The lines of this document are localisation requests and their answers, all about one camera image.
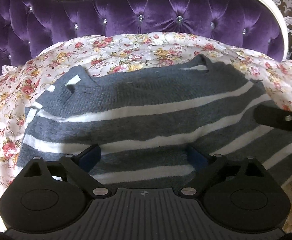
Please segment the grey white striped sweater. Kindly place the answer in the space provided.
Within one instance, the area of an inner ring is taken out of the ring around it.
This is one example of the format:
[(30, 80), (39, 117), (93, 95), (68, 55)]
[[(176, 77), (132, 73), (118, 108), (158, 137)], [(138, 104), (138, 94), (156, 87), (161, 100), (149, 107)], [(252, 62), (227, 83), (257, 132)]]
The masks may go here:
[(195, 175), (186, 148), (257, 158), (279, 184), (292, 175), (292, 132), (256, 123), (274, 106), (260, 81), (203, 55), (102, 77), (76, 66), (26, 108), (18, 167), (98, 145), (90, 174), (110, 187), (179, 187)]

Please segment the purple tufted chaise sofa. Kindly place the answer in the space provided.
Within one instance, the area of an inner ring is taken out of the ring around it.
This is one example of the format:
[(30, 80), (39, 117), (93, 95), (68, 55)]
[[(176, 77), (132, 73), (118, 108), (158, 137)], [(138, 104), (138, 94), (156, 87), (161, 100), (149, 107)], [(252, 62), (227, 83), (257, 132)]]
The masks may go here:
[(157, 31), (200, 35), (278, 61), (288, 53), (286, 23), (272, 0), (0, 0), (0, 74), (72, 38)]

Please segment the floral bed sheet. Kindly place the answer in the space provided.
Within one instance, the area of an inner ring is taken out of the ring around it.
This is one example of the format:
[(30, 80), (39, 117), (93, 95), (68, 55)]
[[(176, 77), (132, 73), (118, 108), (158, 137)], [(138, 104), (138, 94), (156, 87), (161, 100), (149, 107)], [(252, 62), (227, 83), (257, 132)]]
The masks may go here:
[[(233, 64), (247, 77), (262, 80), (267, 92), (285, 110), (292, 111), (292, 60), (277, 62), (248, 49), (181, 33), (97, 35), (59, 42), (22, 66), (4, 65), (0, 76), (0, 197), (15, 177), (15, 165), (24, 133), (25, 106), (70, 67), (82, 65), (102, 76), (146, 67), (183, 63), (197, 54)], [(5, 225), (0, 217), (0, 231)]]

